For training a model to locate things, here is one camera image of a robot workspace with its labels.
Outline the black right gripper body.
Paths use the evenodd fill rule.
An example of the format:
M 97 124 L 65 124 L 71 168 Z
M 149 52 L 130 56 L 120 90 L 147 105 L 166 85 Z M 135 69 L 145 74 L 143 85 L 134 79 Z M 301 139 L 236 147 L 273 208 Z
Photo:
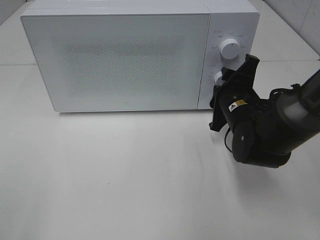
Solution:
M 244 63 L 236 69 L 233 78 L 223 81 L 216 95 L 214 109 L 212 109 L 212 122 L 209 129 L 219 132 L 226 124 L 231 129 L 238 121 L 243 121 L 243 116 L 236 113 L 241 107 L 246 105 L 244 98 L 259 96 L 253 89 L 256 70 L 260 60 L 254 55 L 246 54 Z

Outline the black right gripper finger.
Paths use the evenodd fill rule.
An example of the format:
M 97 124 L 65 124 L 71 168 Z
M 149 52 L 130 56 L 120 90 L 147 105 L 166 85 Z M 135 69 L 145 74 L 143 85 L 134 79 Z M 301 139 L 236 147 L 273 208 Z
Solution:
M 212 98 L 209 102 L 209 106 L 214 109 L 215 108 L 215 99 L 216 99 L 216 94 L 217 91 L 219 90 L 220 86 L 219 85 L 214 85 L 213 90 L 212 90 Z
M 226 67 L 223 67 L 221 69 L 221 73 L 222 73 L 222 76 L 221 76 L 221 79 L 223 81 L 228 81 L 229 79 L 232 79 L 236 73 L 235 70 L 232 70 L 232 69 L 229 69 L 229 68 L 226 68 Z

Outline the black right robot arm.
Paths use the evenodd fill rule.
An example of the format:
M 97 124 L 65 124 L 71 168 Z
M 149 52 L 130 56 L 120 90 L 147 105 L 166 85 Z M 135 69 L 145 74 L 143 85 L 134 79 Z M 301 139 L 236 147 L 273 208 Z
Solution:
M 297 147 L 320 132 L 320 74 L 304 84 L 273 89 L 267 99 L 253 85 L 259 59 L 247 54 L 236 70 L 221 69 L 222 84 L 213 87 L 209 128 L 228 126 L 235 161 L 278 168 Z

